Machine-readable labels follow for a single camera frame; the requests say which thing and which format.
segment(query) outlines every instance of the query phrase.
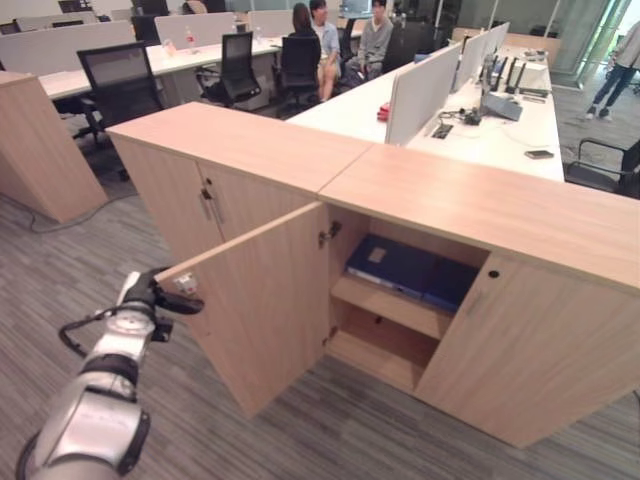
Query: gray shirt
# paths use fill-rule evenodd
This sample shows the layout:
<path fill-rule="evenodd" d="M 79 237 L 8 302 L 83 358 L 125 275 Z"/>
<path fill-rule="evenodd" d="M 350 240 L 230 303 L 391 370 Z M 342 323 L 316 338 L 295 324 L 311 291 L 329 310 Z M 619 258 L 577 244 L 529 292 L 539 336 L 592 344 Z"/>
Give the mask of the gray shirt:
<path fill-rule="evenodd" d="M 360 38 L 360 48 L 358 48 L 358 60 L 361 65 L 382 62 L 387 53 L 392 31 L 393 24 L 387 17 L 382 19 L 377 30 L 373 26 L 373 18 L 366 23 Z"/>

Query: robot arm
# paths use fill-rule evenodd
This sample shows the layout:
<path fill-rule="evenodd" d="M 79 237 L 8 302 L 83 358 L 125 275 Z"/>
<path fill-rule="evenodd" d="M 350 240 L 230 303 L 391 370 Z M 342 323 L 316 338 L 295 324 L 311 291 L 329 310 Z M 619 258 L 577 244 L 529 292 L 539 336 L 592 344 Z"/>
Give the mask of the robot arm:
<path fill-rule="evenodd" d="M 114 480 L 136 465 L 151 425 L 137 403 L 139 369 L 149 342 L 168 342 L 173 327 L 156 306 L 182 314 L 203 308 L 162 291 L 153 280 L 159 271 L 129 275 L 117 306 L 100 314 L 108 315 L 104 334 L 38 435 L 35 479 Z"/>

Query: jeans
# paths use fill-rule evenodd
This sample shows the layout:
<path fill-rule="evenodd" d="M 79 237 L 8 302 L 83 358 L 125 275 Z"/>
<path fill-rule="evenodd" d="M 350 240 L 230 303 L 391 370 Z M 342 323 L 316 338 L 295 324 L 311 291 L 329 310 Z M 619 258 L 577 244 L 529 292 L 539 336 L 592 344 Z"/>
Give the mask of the jeans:
<path fill-rule="evenodd" d="M 366 81 L 379 77 L 382 75 L 382 62 L 366 64 L 365 70 L 367 74 L 363 79 L 358 75 L 358 72 L 360 72 L 360 61 L 358 60 L 358 57 L 353 57 L 345 65 L 345 83 L 353 88 L 362 85 Z"/>
<path fill-rule="evenodd" d="M 633 76 L 636 74 L 635 68 L 631 67 L 623 67 L 622 65 L 616 64 L 611 70 L 611 74 L 609 78 L 604 83 L 602 88 L 596 94 L 596 97 L 593 99 L 593 103 L 598 105 L 602 99 L 609 93 L 609 90 L 615 85 L 616 88 L 613 90 L 613 93 L 607 100 L 607 107 L 611 107 L 622 93 L 622 91 L 629 86 Z"/>

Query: cabinet door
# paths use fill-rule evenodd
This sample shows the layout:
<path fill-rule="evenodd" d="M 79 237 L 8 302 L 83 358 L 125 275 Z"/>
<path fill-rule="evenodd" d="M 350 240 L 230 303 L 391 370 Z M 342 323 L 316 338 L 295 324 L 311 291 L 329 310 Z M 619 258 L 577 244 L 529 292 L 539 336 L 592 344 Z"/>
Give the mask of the cabinet door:
<path fill-rule="evenodd" d="M 327 211 L 314 202 L 157 277 L 191 273 L 204 310 L 185 317 L 248 415 L 266 406 L 323 354 L 329 334 Z"/>
<path fill-rule="evenodd" d="M 202 163 L 199 168 L 226 242 L 313 201 L 246 173 Z"/>
<path fill-rule="evenodd" d="M 639 319 L 638 296 L 492 254 L 416 395 L 525 447 L 640 384 Z"/>
<path fill-rule="evenodd" d="M 176 261 L 222 243 L 193 160 L 117 137 L 113 142 Z"/>

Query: open cabinet door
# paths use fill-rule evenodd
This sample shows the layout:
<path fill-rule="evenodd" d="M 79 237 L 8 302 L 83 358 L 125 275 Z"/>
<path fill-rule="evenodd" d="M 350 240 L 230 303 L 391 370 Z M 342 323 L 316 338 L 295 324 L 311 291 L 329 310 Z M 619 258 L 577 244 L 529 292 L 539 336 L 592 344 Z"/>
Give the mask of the open cabinet door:
<path fill-rule="evenodd" d="M 326 207 L 311 203 L 157 277 L 168 291 L 193 275 L 205 308 L 186 317 L 198 343 L 248 415 L 265 407 L 323 354 L 329 335 Z"/>

